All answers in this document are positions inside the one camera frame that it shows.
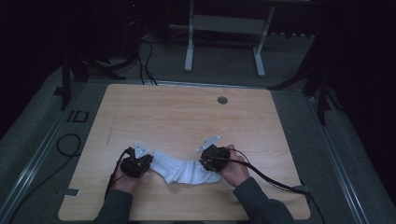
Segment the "gray carpet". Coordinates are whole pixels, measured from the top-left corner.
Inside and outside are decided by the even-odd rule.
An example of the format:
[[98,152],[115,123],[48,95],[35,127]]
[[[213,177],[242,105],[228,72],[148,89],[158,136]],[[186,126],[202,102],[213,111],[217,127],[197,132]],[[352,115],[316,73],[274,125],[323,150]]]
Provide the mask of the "gray carpet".
[[[207,39],[197,41],[193,70],[186,74],[183,71],[186,53],[184,35],[178,35],[170,43],[159,42],[155,36],[149,36],[147,40],[154,49],[148,69],[160,84],[173,81],[252,88],[265,88],[294,76],[312,43],[312,39],[304,37],[287,39],[283,36],[269,36],[262,53],[267,76],[260,78],[256,75],[251,48],[225,45],[221,41],[213,44],[206,41]],[[142,58],[147,58],[149,46],[143,45],[141,54]],[[119,74],[128,78],[126,81],[117,82],[140,83],[136,65],[119,71]],[[62,99],[52,95],[55,88],[61,85],[60,70],[47,79],[0,142],[0,202],[3,203],[7,198],[23,167],[40,147],[56,119],[62,119],[62,125],[53,133],[53,140],[49,141],[49,153],[30,190],[67,161],[55,147],[56,140],[61,136],[67,133],[78,134],[83,148],[106,86],[114,82],[116,81],[101,76],[92,76],[88,83],[73,81],[72,92],[76,94],[73,96],[73,103],[67,111],[60,112]],[[327,223],[355,223],[345,190],[334,171],[328,146],[324,143],[321,127],[312,114],[308,100],[299,91],[303,85],[304,81],[301,81],[284,91],[273,91],[297,171],[300,178],[312,189]],[[380,184],[347,116],[343,111],[335,109],[333,104],[330,105],[332,110],[326,112],[326,130],[359,196],[368,222],[396,223],[395,207]],[[89,112],[87,122],[67,122],[71,110]],[[60,146],[72,153],[77,141],[68,137]],[[77,163],[78,158],[72,159],[62,171],[32,194],[23,203],[13,223],[61,223],[57,213]],[[320,223],[318,212],[312,203],[310,208],[311,218],[299,220],[297,223]]]

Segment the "dark background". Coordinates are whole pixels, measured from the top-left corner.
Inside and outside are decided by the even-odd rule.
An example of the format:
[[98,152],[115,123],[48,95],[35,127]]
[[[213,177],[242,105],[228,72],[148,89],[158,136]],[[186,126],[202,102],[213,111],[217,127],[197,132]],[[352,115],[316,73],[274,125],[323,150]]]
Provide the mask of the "dark background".
[[[334,7],[309,4],[281,4],[276,9],[271,32],[285,33],[286,36],[317,35],[317,40],[324,36],[319,41],[331,55],[328,64],[332,69],[331,87],[336,90],[395,203],[396,3],[374,0],[343,5],[337,1],[317,2],[339,7],[334,10]],[[164,40],[169,38],[170,23],[188,24],[188,1],[151,0],[145,3],[139,11],[143,12],[142,18]],[[68,44],[73,43],[97,60],[106,60],[106,56],[120,53],[125,42],[120,34],[125,32],[127,17],[122,14],[125,13],[122,7],[119,1],[0,3],[0,136],[18,118],[45,78],[59,68]],[[254,4],[253,7],[223,8],[228,10],[217,12],[262,16],[260,11],[254,10]],[[211,12],[210,7],[198,9]]]

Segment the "hand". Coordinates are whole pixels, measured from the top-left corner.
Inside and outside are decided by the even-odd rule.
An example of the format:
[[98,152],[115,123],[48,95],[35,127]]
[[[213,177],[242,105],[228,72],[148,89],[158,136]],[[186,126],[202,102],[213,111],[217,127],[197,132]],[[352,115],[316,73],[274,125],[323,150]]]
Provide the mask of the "hand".
[[[229,145],[226,148],[235,149],[233,145]],[[243,156],[236,155],[235,150],[230,150],[230,159],[235,161],[245,161]],[[229,185],[235,188],[250,178],[248,168],[245,165],[232,161],[228,162],[227,166],[222,169],[219,174],[225,179],[225,181],[227,181]]]
[[142,177],[143,176],[140,176],[140,178],[129,177],[120,169],[119,165],[119,168],[117,168],[116,174],[114,176],[114,181],[117,181],[113,184],[111,189],[122,190],[124,192],[134,195],[134,191]]

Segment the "white cloth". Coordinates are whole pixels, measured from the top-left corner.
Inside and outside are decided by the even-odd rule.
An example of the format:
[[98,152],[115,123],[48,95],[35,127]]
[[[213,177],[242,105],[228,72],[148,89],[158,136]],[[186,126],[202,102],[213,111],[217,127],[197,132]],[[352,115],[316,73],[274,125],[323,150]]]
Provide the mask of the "white cloth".
[[154,159],[150,168],[162,175],[168,184],[177,182],[197,185],[221,180],[221,175],[207,171],[198,161],[178,161],[158,150],[152,156]]

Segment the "forearm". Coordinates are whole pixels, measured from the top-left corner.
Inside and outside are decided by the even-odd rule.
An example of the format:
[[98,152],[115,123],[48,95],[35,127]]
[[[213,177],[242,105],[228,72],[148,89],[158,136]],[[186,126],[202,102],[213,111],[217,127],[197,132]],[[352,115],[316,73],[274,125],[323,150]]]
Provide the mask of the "forearm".
[[250,223],[294,223],[286,205],[268,199],[253,177],[239,185],[233,194],[243,205]]
[[133,196],[130,193],[113,189],[111,190],[105,200],[98,217],[93,221],[95,224],[127,224],[129,221],[129,214]]

